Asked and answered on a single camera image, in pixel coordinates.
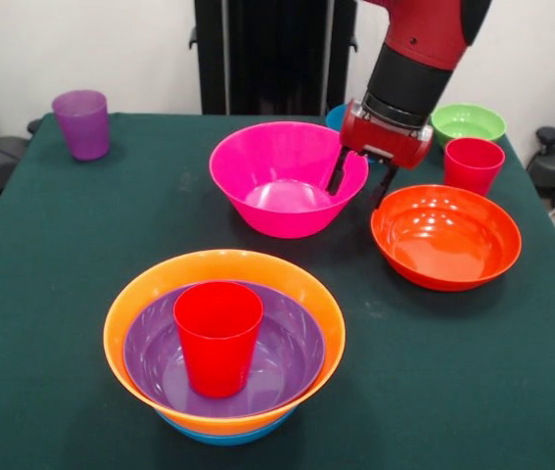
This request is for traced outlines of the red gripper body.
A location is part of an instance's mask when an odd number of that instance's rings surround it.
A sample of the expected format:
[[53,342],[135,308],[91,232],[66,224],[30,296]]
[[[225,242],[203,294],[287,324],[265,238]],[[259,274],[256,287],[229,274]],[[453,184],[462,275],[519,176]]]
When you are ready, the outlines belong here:
[[433,128],[404,128],[379,120],[368,113],[360,102],[350,100],[340,131],[344,147],[358,153],[376,155],[391,164],[413,169],[423,161],[433,143]]

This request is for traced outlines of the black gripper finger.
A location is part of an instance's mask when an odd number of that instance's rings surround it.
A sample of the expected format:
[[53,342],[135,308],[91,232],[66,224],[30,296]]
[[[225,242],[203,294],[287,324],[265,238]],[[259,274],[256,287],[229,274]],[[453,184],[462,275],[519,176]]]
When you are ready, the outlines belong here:
[[385,198],[385,196],[387,195],[390,186],[396,176],[396,173],[398,171],[398,167],[394,164],[387,164],[386,165],[386,173],[383,177],[383,179],[381,180],[381,182],[374,188],[374,190],[371,192],[371,195],[369,197],[369,209],[373,212],[375,211],[379,205],[381,204],[381,202],[383,201],[383,199]]
[[348,153],[349,148],[342,148],[338,154],[337,161],[326,187],[326,191],[330,196],[335,196],[340,189],[345,175],[344,167]]

